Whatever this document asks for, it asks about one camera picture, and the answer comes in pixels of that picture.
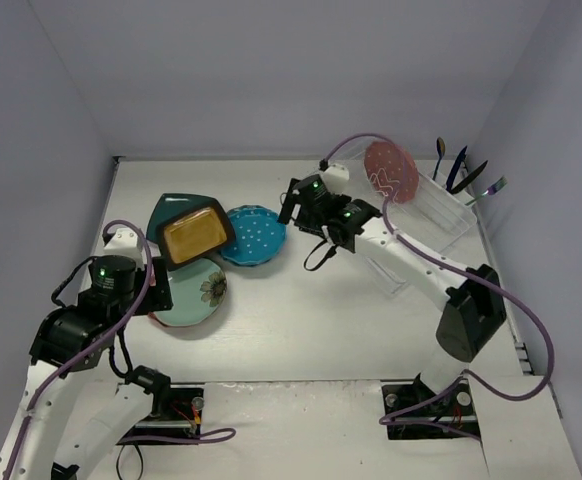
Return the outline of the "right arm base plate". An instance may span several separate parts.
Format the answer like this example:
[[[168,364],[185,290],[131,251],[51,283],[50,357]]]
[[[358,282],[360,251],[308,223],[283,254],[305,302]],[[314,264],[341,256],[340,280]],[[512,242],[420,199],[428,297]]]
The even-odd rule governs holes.
[[[418,409],[413,406],[433,395],[423,387],[409,383],[383,384],[384,415],[382,420],[390,441],[481,438],[471,391],[466,380],[460,381],[444,397]]]

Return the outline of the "pink polka dot plate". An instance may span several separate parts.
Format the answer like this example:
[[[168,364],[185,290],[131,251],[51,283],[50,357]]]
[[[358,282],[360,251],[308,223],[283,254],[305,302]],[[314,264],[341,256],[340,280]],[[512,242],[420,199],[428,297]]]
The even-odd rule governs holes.
[[[413,200],[419,187],[419,172],[411,154],[388,141],[373,141],[365,150],[363,165],[375,191],[395,204]]]

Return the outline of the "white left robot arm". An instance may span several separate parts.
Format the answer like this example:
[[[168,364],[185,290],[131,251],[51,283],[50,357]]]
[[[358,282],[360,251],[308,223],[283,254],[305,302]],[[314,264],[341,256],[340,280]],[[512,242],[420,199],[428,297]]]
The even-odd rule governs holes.
[[[163,258],[143,268],[116,255],[89,262],[90,288],[77,304],[52,311],[35,336],[22,399],[0,450],[0,479],[87,479],[139,421],[170,409],[170,378],[138,365],[103,410],[62,439],[79,394],[113,346],[115,327],[173,305]]]

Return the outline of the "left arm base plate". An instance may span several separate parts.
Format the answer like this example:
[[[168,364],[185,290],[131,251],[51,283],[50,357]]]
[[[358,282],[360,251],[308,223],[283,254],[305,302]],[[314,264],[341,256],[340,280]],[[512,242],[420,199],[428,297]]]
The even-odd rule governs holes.
[[[137,385],[124,385],[117,393],[138,391],[149,399],[149,407],[154,407],[154,395]],[[123,445],[129,438],[132,444],[141,446],[177,445],[179,440],[193,439],[201,433],[202,410],[204,409],[204,387],[201,384],[175,384],[163,395],[157,410],[137,421],[117,442]]]

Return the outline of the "blue polka dot plate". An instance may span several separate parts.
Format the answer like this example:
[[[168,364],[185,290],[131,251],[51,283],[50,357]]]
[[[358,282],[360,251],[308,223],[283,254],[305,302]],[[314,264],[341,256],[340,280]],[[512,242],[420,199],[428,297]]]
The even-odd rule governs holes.
[[[278,214],[260,205],[243,205],[227,212],[235,241],[220,250],[220,256],[237,266],[253,267],[276,257],[286,242],[286,226]]]

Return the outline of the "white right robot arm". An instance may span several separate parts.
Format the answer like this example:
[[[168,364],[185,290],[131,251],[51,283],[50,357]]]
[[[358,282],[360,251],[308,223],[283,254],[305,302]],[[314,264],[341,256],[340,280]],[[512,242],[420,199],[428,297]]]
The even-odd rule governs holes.
[[[497,272],[446,259],[393,226],[387,207],[331,192],[326,175],[291,179],[278,221],[294,224],[337,250],[361,255],[417,288],[441,312],[432,359],[414,381],[416,405],[435,412],[460,377],[506,320]]]

